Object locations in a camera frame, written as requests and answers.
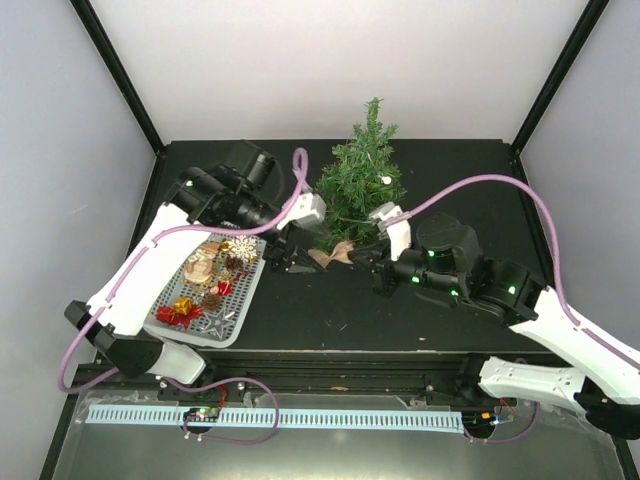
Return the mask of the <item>brown burlap bow ornament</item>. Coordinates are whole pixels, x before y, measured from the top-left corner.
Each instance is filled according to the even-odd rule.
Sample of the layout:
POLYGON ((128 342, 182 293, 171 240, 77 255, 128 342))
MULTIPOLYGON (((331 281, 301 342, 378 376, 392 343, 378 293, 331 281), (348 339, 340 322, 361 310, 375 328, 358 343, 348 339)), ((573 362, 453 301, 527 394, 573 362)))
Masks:
POLYGON ((325 271, 332 262, 352 265, 353 261, 349 258, 349 254, 354 251, 354 243, 350 240, 338 242, 330 253, 326 253, 319 249, 309 249, 308 255, 314 262, 314 267, 319 271, 325 271))

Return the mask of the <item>red santa ornament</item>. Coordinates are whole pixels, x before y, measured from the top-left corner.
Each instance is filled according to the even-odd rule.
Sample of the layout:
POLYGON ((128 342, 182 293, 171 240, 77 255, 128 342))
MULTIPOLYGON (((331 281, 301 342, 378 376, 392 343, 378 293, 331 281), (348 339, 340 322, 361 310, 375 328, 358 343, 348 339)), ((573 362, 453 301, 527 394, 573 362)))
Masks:
POLYGON ((217 296, 228 296, 232 293, 234 284, 241 278, 246 278, 248 274, 248 270, 241 270, 236 272, 232 272, 230 270, 222 270, 211 282, 208 292, 217 296))

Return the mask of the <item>small green christmas tree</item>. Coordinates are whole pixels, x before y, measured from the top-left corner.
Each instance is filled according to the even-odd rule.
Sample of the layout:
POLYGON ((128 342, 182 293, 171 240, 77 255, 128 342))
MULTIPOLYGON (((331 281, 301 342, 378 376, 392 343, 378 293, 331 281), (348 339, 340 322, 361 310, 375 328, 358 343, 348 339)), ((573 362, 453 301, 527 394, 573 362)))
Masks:
POLYGON ((368 215, 379 206, 400 203, 406 190, 401 185, 401 170, 391 160, 390 140, 398 126, 384 125, 379 119, 382 100, 366 103, 366 118, 353 125, 353 135, 332 147, 336 160, 322 169, 315 189, 326 203, 325 225, 329 233, 316 247, 326 253, 343 240, 354 246, 374 243, 379 234, 368 215))

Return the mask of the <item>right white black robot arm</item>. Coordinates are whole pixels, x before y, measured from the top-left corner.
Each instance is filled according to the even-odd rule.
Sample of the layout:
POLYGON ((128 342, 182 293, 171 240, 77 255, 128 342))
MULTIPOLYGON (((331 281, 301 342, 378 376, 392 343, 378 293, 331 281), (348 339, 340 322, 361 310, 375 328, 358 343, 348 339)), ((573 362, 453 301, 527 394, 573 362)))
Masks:
POLYGON ((564 408, 626 440, 639 437, 639 352, 602 330, 528 269, 486 257, 473 228, 438 214, 416 232, 408 222, 349 253, 370 274, 374 291, 390 296, 401 284, 422 299, 482 313, 565 361, 563 367, 520 364, 476 355, 454 379, 457 396, 515 397, 564 408))

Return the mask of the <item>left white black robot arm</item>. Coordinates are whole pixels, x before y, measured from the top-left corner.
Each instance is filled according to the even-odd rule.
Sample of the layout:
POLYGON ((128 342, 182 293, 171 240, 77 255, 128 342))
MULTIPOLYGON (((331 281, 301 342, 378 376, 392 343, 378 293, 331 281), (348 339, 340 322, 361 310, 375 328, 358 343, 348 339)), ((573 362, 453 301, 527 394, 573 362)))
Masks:
POLYGON ((185 170, 169 189, 150 227, 116 274, 87 301, 65 309, 78 334, 65 353, 64 372, 78 344, 86 340, 129 378, 151 374, 179 382, 193 399, 207 397, 215 376, 187 341, 146 333, 151 308, 176 270, 211 235, 258 237, 263 258, 276 271, 317 271, 303 238, 322 225, 326 206, 306 182, 308 153, 295 150, 296 184, 283 206, 260 200, 256 193, 272 169, 273 159, 243 141, 238 156, 203 170, 185 170))

